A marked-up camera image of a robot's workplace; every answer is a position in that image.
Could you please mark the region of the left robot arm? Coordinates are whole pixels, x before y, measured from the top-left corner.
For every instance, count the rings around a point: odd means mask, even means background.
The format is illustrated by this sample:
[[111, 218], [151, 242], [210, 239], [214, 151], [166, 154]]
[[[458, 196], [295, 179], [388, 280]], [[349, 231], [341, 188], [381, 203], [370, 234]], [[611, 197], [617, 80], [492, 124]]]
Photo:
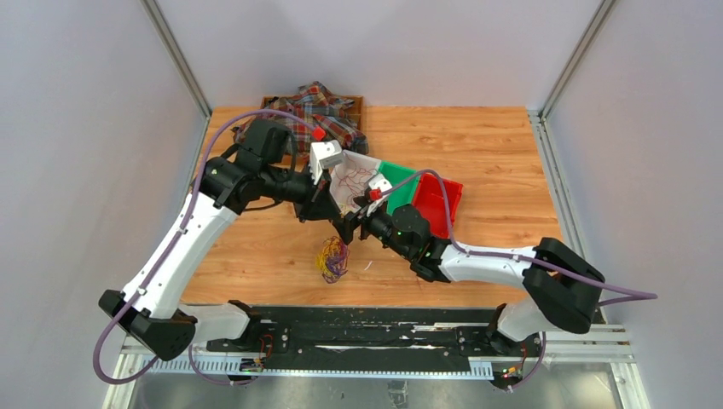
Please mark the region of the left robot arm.
[[301, 171], [282, 169], [293, 134], [285, 126], [259, 119], [243, 140], [209, 159], [159, 248], [123, 290], [107, 290], [99, 305], [124, 331], [158, 359], [173, 360], [195, 343], [228, 339], [241, 352], [261, 341], [250, 307], [229, 301], [218, 305], [182, 304], [188, 282], [222, 233], [260, 198], [293, 204], [301, 221], [333, 220], [339, 209], [329, 192], [329, 170], [341, 164], [342, 147], [312, 132], [309, 162]]

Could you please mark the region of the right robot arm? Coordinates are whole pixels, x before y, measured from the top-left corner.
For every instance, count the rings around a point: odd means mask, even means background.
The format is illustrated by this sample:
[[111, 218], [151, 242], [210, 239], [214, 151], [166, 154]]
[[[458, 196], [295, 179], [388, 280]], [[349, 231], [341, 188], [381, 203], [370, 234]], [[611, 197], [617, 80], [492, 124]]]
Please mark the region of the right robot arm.
[[604, 276], [557, 239], [507, 249], [464, 245], [432, 234], [410, 204], [391, 215], [349, 212], [333, 218], [332, 225], [346, 244], [356, 235], [374, 237], [424, 281], [479, 281], [526, 291], [523, 300], [499, 306], [489, 323], [488, 345], [497, 354], [512, 353], [537, 332], [586, 334], [593, 323]]

